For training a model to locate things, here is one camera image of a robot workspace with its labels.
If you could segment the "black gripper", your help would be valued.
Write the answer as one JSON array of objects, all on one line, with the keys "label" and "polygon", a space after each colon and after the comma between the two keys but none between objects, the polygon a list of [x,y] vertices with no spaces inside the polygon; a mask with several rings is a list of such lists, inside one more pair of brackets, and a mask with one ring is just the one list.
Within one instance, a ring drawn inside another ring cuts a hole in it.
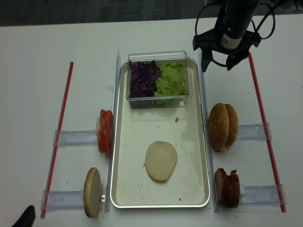
[{"label": "black gripper", "polygon": [[261,42],[259,33],[246,30],[246,25],[220,25],[200,35],[194,36],[193,49],[201,49],[202,72],[206,72],[213,61],[212,51],[228,55],[226,68],[230,71],[234,66],[248,57],[249,48]]}]

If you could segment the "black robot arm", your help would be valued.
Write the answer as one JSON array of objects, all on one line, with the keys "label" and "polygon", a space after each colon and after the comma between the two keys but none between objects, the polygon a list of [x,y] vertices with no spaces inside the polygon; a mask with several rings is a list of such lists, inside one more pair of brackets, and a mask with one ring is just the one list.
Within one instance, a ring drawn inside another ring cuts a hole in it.
[{"label": "black robot arm", "polygon": [[259,0],[220,0],[218,3],[210,3],[200,10],[197,19],[207,7],[220,6],[213,29],[198,34],[198,20],[195,24],[195,36],[192,44],[194,50],[201,49],[202,72],[206,72],[210,62],[231,70],[249,56],[249,49],[252,45],[255,47],[259,45],[261,37],[258,32],[247,30],[259,3]]}]

